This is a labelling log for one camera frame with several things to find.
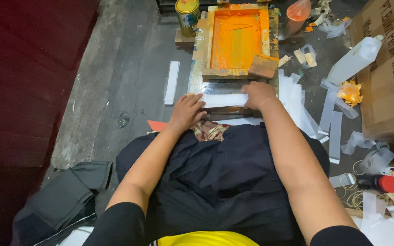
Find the person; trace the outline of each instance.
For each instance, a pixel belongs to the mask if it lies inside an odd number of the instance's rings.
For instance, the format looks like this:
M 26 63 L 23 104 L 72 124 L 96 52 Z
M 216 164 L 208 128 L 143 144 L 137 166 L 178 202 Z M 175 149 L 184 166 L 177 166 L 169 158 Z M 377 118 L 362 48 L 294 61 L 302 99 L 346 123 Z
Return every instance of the person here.
M 288 194 L 289 205 L 307 245 L 368 246 L 346 212 L 317 158 L 271 85 L 252 81 L 242 88 L 248 93 L 246 108 L 262 113 L 277 175 Z M 183 95 L 165 128 L 143 151 L 119 184 L 106 211 L 84 246 L 144 245 L 145 216 L 168 157 L 180 136 L 205 112 L 200 95 Z M 229 231 L 198 231 L 159 238 L 152 245 L 258 245 L 246 235 Z

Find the crumpled orange paper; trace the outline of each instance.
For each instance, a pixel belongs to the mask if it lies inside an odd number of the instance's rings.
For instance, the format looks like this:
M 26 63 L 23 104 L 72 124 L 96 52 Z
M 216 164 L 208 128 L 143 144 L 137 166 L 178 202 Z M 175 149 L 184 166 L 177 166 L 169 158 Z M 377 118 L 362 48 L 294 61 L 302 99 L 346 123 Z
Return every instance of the crumpled orange paper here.
M 340 91 L 337 93 L 337 97 L 344 99 L 345 103 L 353 107 L 363 99 L 360 96 L 361 84 L 356 85 L 354 80 L 349 82 L 345 81 L 340 85 Z

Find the black shirt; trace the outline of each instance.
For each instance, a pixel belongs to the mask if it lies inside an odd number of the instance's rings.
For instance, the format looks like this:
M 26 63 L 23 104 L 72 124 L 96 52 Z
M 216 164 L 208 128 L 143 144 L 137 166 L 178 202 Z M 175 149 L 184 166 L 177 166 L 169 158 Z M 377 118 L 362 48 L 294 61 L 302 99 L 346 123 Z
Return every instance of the black shirt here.
M 118 203 L 107 209 L 83 246 L 141 246 L 144 242 L 144 212 L 137 204 Z M 359 230 L 331 226 L 319 231 L 310 246 L 373 246 Z

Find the cardboard box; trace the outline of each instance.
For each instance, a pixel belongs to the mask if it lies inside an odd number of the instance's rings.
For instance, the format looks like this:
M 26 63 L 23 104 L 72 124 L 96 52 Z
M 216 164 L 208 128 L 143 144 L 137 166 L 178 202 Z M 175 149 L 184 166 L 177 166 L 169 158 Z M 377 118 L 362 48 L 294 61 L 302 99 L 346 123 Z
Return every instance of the cardboard box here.
M 364 37 L 383 35 L 375 62 L 360 71 L 365 137 L 394 143 L 394 1 L 370 0 L 349 26 L 352 45 Z

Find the hand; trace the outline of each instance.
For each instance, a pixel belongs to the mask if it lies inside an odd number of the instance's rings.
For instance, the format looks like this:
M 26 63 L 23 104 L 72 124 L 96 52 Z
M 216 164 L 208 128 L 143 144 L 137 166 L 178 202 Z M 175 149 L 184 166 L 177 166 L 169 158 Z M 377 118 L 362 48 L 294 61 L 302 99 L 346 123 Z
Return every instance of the hand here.
M 207 114 L 205 111 L 199 112 L 201 107 L 206 104 L 205 102 L 198 101 L 202 96 L 203 94 L 183 95 L 180 97 L 172 111 L 167 126 L 182 134 L 197 124 Z
M 261 110 L 263 104 L 276 97 L 275 88 L 273 86 L 252 81 L 249 85 L 244 85 L 241 88 L 241 93 L 249 94 L 249 100 L 244 104 L 247 109 Z

